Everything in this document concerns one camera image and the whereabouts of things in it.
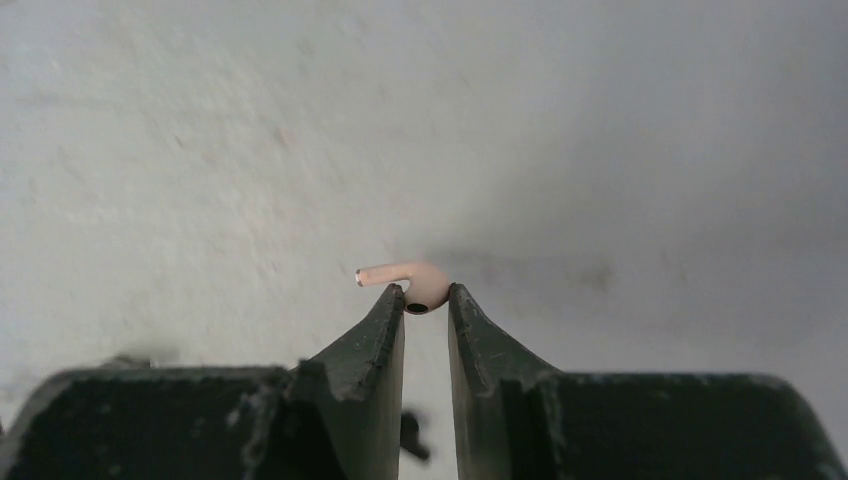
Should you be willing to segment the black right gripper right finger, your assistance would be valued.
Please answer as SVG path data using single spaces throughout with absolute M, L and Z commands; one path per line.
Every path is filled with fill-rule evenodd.
M 449 356 L 462 479 L 843 479 L 787 382 L 750 373 L 575 373 L 450 288 Z

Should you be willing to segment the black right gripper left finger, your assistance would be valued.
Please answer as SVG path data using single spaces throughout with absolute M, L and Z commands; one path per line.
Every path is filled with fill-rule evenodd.
M 5 479 L 394 479 L 404 298 L 293 369 L 89 368 L 44 381 L 1 442 Z

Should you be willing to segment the pink earbud with blue light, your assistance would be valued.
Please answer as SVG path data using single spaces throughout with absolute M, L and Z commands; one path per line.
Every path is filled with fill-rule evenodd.
M 360 268 L 355 273 L 360 287 L 406 282 L 405 311 L 424 315 L 444 305 L 451 282 L 437 266 L 429 262 L 402 262 Z

